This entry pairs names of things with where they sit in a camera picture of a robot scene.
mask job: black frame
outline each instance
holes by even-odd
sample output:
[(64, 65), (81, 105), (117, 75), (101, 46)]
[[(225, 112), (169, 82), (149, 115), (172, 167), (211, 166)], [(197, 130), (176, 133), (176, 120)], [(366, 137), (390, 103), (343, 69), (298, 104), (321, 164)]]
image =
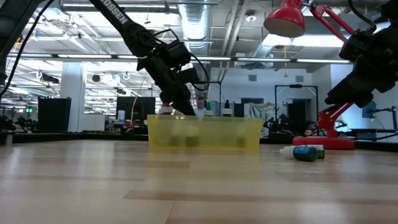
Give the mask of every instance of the black frame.
[(309, 88), (314, 88), (315, 89), (315, 94), (316, 94), (316, 101), (317, 101), (317, 121), (319, 120), (318, 114), (319, 114), (319, 103), (318, 103), (318, 86), (312, 86), (312, 85), (275, 85), (275, 119), (278, 119), (278, 109), (277, 109), (277, 104), (278, 104), (278, 94), (277, 94), (277, 89), (278, 87), (289, 87), (289, 88), (303, 88), (303, 87), (309, 87)]

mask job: person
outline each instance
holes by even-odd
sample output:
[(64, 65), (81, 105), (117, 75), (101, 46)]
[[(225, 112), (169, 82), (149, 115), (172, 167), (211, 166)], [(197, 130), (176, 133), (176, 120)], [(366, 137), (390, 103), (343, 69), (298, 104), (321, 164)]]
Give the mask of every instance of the person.
[(197, 109), (195, 109), (195, 114), (197, 116), (204, 116), (206, 111), (205, 99), (204, 97), (199, 97), (197, 99)]

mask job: lamp base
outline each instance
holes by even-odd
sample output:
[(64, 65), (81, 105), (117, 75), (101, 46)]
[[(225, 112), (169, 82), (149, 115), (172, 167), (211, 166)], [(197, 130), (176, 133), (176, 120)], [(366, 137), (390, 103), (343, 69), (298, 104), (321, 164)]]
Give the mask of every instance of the lamp base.
[(350, 138), (296, 137), (294, 146), (322, 145), (325, 149), (355, 149), (354, 140)]

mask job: red desk lamp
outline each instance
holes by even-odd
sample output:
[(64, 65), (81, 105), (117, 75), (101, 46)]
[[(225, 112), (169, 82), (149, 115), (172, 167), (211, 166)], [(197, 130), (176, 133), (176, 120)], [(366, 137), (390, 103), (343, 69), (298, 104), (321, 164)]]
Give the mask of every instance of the red desk lamp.
[[(270, 33), (283, 37), (299, 37), (304, 35), (305, 21), (300, 10), (302, 6), (308, 6), (313, 16), (344, 43), (347, 42), (347, 38), (323, 18), (324, 13), (327, 13), (349, 34), (353, 34), (354, 30), (338, 17), (330, 7), (316, 3), (309, 5), (304, 3), (304, 0), (284, 0), (280, 8), (268, 15), (264, 21), (264, 27)], [(354, 149), (354, 141), (350, 138), (338, 138), (337, 131), (335, 130), (336, 119), (352, 105), (353, 103), (336, 105), (319, 112), (319, 121), (316, 127), (325, 129), (327, 137), (296, 137), (293, 140), (293, 145), (317, 144), (323, 145), (325, 149)]]

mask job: computer monitor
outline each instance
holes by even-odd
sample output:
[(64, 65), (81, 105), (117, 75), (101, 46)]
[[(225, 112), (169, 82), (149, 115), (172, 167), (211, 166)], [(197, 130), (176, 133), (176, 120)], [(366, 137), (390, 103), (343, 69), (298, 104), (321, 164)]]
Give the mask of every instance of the computer monitor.
[[(131, 119), (131, 109), (135, 99), (135, 96), (118, 97), (116, 103), (116, 117), (118, 117), (119, 111), (123, 110), (126, 113), (125, 119)], [(155, 114), (155, 104), (155, 97), (138, 97), (134, 105), (133, 120), (146, 120), (148, 114)]]

